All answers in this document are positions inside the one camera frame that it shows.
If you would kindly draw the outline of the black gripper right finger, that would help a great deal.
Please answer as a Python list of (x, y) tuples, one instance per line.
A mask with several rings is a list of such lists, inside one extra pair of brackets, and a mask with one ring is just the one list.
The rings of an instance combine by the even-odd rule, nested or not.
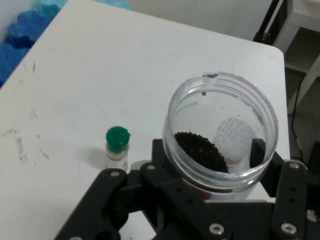
[(320, 176), (299, 161), (284, 161), (274, 153), (261, 184), (274, 203), (252, 203), (251, 240), (318, 240), (319, 223), (307, 211), (320, 205)]

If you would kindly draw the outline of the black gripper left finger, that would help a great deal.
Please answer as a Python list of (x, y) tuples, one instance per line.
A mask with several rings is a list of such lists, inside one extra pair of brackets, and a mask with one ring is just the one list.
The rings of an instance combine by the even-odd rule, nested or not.
[(231, 226), (163, 165), (126, 173), (102, 170), (62, 226), (58, 240), (119, 240), (130, 213), (141, 211), (157, 240), (230, 240)]

